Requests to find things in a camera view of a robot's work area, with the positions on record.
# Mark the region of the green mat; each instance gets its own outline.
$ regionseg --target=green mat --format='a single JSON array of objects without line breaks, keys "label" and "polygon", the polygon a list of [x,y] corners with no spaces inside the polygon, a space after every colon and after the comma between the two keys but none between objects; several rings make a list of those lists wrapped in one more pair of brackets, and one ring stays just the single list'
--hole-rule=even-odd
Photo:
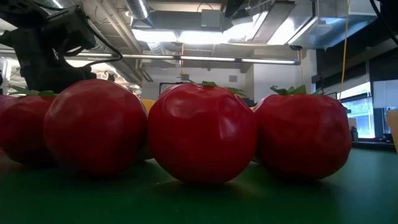
[{"label": "green mat", "polygon": [[311,185],[280,183],[251,163],[222,187],[200,188],[154,160],[105,181],[1,155],[0,223],[398,223],[398,156],[353,149],[344,168]]}]

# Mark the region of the plastic tomato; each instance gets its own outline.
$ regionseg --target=plastic tomato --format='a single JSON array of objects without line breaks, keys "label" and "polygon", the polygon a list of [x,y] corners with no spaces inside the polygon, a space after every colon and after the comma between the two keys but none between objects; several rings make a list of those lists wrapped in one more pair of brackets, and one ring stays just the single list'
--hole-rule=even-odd
[{"label": "plastic tomato", "polygon": [[165,90],[149,113],[156,161],[184,182],[220,184],[249,164],[256,148],[254,113],[218,86],[181,84]]},{"label": "plastic tomato", "polygon": [[44,116],[54,98],[5,97],[0,108],[0,148],[10,159],[27,166],[55,164],[43,137]]},{"label": "plastic tomato", "polygon": [[259,122],[257,158],[272,174],[322,179],[347,161],[351,136],[339,101],[323,95],[271,95],[254,113]]},{"label": "plastic tomato", "polygon": [[96,176],[127,169],[146,130],[138,97],[106,80],[85,80],[62,91],[44,125],[46,143],[62,167]]}]

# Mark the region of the yellow cable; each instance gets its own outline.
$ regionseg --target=yellow cable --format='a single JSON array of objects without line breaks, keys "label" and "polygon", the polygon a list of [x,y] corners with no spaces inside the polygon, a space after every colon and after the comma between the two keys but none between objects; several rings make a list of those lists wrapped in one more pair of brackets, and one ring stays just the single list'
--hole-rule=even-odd
[{"label": "yellow cable", "polygon": [[341,93],[343,92],[344,76],[346,74],[347,33],[348,33],[348,16],[349,16],[349,7],[350,6],[351,6],[351,0],[348,0],[347,18],[346,18],[346,37],[344,40],[344,53],[343,53],[343,72],[341,74],[341,90],[340,90],[339,101],[341,101]]}]

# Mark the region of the wall vent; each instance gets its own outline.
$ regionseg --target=wall vent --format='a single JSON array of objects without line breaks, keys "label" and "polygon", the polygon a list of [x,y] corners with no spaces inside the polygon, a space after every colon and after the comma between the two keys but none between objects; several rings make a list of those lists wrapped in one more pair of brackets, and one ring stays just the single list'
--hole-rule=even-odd
[{"label": "wall vent", "polygon": [[238,82],[238,77],[236,75],[230,75],[229,82]]}]

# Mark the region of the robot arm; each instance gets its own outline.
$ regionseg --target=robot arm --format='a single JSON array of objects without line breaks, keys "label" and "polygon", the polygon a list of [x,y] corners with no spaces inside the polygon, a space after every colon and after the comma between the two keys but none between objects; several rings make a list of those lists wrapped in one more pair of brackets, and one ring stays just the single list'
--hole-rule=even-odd
[{"label": "robot arm", "polygon": [[14,48],[28,89],[60,93],[75,82],[96,78],[90,67],[74,68],[65,60],[96,44],[79,7],[49,15],[32,0],[12,0],[0,3],[0,17],[17,27],[0,36],[0,43]]}]

